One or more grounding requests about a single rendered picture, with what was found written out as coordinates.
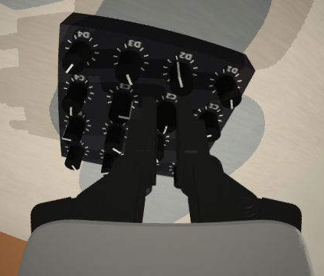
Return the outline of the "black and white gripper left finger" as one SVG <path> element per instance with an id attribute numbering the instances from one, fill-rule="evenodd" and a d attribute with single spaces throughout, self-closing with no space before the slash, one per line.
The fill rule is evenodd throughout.
<path id="1" fill-rule="evenodd" d="M 144 96 L 141 118 L 129 120 L 124 155 L 114 160 L 111 172 L 76 198 L 37 204 L 31 210 L 31 233 L 65 219 L 142 223 L 146 196 L 156 186 L 157 139 L 157 100 Z"/>

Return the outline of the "black knob box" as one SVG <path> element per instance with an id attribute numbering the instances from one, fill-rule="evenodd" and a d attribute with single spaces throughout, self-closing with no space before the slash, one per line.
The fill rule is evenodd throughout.
<path id="1" fill-rule="evenodd" d="M 247 55 L 230 48 L 149 25 L 73 12 L 60 23 L 58 47 L 64 165 L 77 171 L 85 161 L 102 165 L 104 176 L 111 172 L 113 161 L 124 155 L 129 120 L 140 119 L 142 97 L 153 96 L 156 175 L 174 177 L 174 187 L 181 189 L 177 99 L 191 97 L 193 117 L 205 120 L 211 149 L 254 73 Z"/>

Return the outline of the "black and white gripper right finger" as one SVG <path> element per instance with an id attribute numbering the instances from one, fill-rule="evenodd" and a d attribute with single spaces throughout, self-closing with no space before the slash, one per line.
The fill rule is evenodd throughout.
<path id="1" fill-rule="evenodd" d="M 205 121 L 194 120 L 191 97 L 177 99 L 176 120 L 177 186 L 188 197 L 191 223 L 275 220 L 301 232 L 299 207 L 257 198 L 227 175 L 221 161 L 210 155 Z"/>

